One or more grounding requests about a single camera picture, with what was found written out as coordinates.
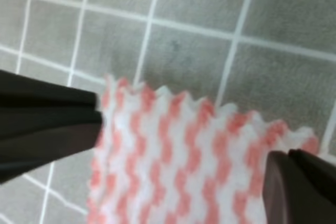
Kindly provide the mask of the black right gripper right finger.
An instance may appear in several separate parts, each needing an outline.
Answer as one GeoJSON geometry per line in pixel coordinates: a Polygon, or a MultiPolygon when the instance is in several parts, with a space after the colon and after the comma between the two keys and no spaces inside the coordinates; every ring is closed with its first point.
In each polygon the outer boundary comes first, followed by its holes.
{"type": "Polygon", "coordinates": [[[262,190],[267,223],[335,223],[335,166],[313,154],[270,152],[262,190]]]}

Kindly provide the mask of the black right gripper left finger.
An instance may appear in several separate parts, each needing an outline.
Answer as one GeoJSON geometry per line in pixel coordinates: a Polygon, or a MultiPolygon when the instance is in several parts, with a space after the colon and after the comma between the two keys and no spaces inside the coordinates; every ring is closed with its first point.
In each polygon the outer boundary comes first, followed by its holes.
{"type": "Polygon", "coordinates": [[[97,105],[93,92],[1,71],[1,183],[92,149],[97,105]]]}

